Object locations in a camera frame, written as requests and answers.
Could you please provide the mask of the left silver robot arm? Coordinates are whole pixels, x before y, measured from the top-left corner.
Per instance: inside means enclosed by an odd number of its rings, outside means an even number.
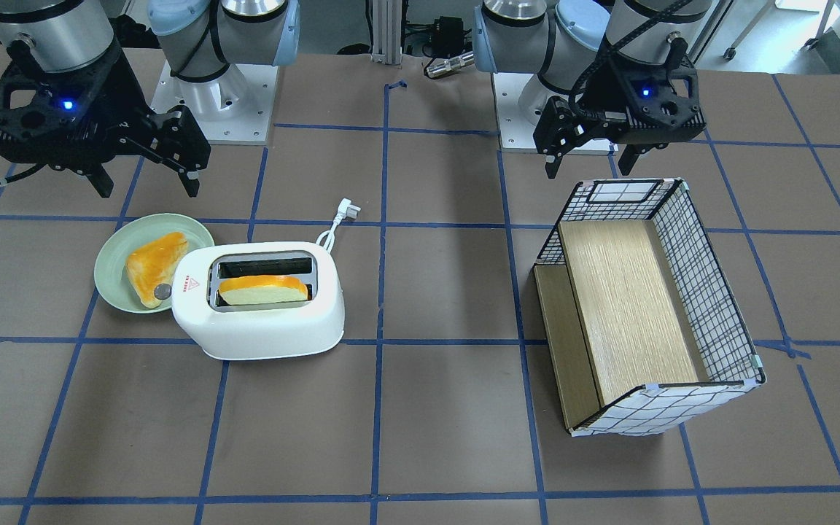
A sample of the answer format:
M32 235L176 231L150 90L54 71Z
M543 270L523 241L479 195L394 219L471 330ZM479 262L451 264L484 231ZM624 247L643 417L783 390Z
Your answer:
M562 159L604 139L624 148L628 175L652 149L706 129L683 31L709 1L483 1L475 10L477 70L533 74L548 91L534 149L556 177Z

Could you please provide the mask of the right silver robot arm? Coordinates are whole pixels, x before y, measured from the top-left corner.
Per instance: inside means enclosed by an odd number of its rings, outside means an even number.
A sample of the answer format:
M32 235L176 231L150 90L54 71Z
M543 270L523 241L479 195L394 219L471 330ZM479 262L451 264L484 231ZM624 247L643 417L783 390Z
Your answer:
M104 164L139 156L176 173L190 197L211 146L202 122L254 114L241 66L289 66L299 49L297 1L150 1L151 31L178 96L151 109L98 1L0 1L0 156L89 180L106 198Z

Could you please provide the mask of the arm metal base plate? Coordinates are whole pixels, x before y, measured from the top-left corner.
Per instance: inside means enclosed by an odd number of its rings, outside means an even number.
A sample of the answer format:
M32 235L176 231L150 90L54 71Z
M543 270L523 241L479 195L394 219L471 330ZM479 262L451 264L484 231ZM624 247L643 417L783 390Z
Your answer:
M166 112L184 104L212 145L266 146L282 69L266 64L231 64L219 77L187 82L164 64L151 109Z
M536 74L492 74L494 109L501 150L509 153L536 153L533 133L541 110L554 92Z

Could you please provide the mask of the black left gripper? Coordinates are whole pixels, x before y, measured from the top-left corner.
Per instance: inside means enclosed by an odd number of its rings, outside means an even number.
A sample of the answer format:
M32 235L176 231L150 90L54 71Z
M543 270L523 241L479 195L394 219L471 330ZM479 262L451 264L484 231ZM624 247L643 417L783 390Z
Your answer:
M698 98L698 76L681 36L667 41L663 63L640 63L613 51L602 40L607 59L589 77L577 101L551 96L533 133L545 172L555 179L562 158L588 141L607 139L626 145L618 160L629 176L650 147L695 139L706 129Z

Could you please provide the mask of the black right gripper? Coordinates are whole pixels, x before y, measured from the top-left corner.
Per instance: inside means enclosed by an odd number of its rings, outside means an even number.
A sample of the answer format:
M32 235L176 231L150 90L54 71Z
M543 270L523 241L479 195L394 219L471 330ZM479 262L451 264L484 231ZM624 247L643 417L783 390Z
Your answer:
M7 45L11 59L0 79L0 155L13 163L46 164L86 177L101 198L114 182L103 165L140 154L176 172L190 198L212 147L190 108L155 114L123 47L113 39L92 63L46 72L26 40Z

